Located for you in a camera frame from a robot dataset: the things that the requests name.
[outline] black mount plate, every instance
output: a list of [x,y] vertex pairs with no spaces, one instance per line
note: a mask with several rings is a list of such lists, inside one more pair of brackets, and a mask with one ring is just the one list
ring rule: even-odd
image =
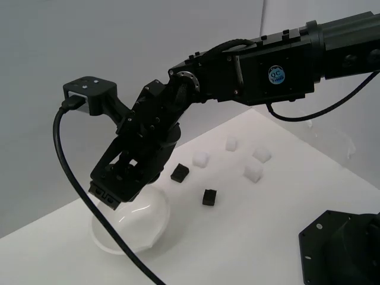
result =
[[307,285],[333,285],[328,277],[322,247],[355,214],[326,211],[300,234],[299,245],[303,282]]

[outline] sticker label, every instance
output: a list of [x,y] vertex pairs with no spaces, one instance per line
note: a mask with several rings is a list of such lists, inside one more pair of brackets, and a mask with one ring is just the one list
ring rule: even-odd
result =
[[281,84],[285,80],[285,72],[279,65],[273,65],[268,71],[268,78],[272,84]]

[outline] wire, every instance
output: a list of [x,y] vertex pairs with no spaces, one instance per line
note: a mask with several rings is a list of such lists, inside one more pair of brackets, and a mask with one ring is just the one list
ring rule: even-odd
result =
[[311,114],[311,115],[307,115],[307,116],[303,116],[303,117],[296,117],[296,118],[289,118],[289,117],[284,117],[284,116],[281,116],[281,115],[275,113],[271,104],[267,104],[267,108],[268,108],[268,111],[271,113],[272,116],[274,116],[275,118],[277,118],[281,121],[285,121],[285,122],[303,122],[303,121],[315,119],[315,118],[320,117],[324,114],[327,114],[328,112],[330,112],[332,110],[335,110],[336,108],[338,108],[339,106],[341,106],[342,104],[344,104],[345,102],[350,100],[361,89],[363,89],[365,87],[365,85],[367,85],[372,79],[374,79],[375,76],[378,74],[379,74],[379,71],[373,72],[370,76],[367,77],[367,79],[365,79],[358,87],[355,88],[354,91],[352,91],[350,94],[348,94],[345,98],[339,100],[337,103],[331,105],[330,107],[327,107],[326,109],[323,109],[323,110],[316,112],[314,114]]
[[53,123],[53,139],[54,139],[54,147],[57,153],[59,162],[69,179],[71,185],[74,187],[75,191],[78,193],[80,198],[83,200],[85,205],[90,209],[90,211],[94,214],[94,216],[98,219],[98,221],[103,225],[103,227],[107,230],[107,232],[111,235],[111,237],[115,240],[115,242],[120,246],[120,248],[124,251],[127,257],[154,283],[157,285],[165,285],[146,265],[141,262],[141,260],[131,251],[131,249],[126,245],[123,239],[119,236],[119,234],[115,231],[112,225],[107,221],[105,216],[99,211],[99,209],[95,206],[92,200],[87,196],[86,192],[83,190],[82,186],[79,184],[74,174],[72,173],[65,155],[62,149],[61,144],[61,135],[60,135],[60,124],[61,119],[65,113],[67,113],[67,109],[59,108]]

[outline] white backdrop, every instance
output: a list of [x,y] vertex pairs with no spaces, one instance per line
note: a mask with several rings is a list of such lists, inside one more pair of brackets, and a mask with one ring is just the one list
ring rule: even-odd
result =
[[[262,3],[1,1],[0,237],[77,198],[52,143],[63,84],[85,75],[114,81],[131,107],[144,84],[166,82],[167,70],[188,55],[258,37]],[[192,106],[181,119],[180,144],[244,110],[237,103]],[[88,177],[115,127],[106,117],[72,112],[63,119],[62,135],[74,172]],[[57,185],[67,190],[59,192]]]
[[[262,34],[304,26],[307,21],[317,23],[338,20],[362,12],[380,12],[378,0],[266,0]],[[315,93],[294,103],[273,104],[274,110],[285,116],[302,116],[324,109],[354,90],[366,77],[358,75],[334,80],[322,80]],[[313,147],[349,168],[377,188],[380,188],[380,76],[372,80],[346,104],[312,120],[312,128],[305,123],[285,123],[274,119]],[[270,116],[266,108],[257,110]]]

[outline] robotic arm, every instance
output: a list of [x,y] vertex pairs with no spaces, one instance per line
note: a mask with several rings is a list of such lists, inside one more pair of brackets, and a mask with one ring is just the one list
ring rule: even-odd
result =
[[[273,102],[304,98],[321,77],[367,72],[373,73],[347,97],[313,115],[285,118],[271,108]],[[59,134],[63,114],[79,109],[91,116],[105,114],[116,124],[117,137],[92,171],[89,190],[116,209],[158,179],[181,136],[178,120],[191,104],[210,99],[248,106],[266,104],[276,118],[301,121],[337,108],[379,72],[380,14],[367,12],[325,24],[311,21],[301,28],[259,39],[232,40],[208,52],[197,52],[169,69],[167,84],[158,80],[147,84],[132,109],[118,99],[113,82],[83,77],[65,84],[65,100],[53,124],[55,149],[86,206],[132,262],[155,284],[164,285],[125,244],[71,172]],[[315,233],[319,221],[329,224],[327,230]],[[380,214],[327,211],[301,232],[299,239],[302,256],[311,259],[306,256],[311,252],[314,261],[311,266],[302,257],[305,284],[311,280],[313,284],[378,284]]]
[[117,137],[92,171],[89,190],[116,209],[160,176],[181,136],[178,120],[191,104],[292,102],[314,92],[321,77],[374,71],[380,71],[380,15],[367,12],[196,52],[169,69],[167,84],[147,84],[132,109],[118,99],[115,83],[99,78],[74,80],[64,93],[84,97],[81,110],[106,114],[116,124]]

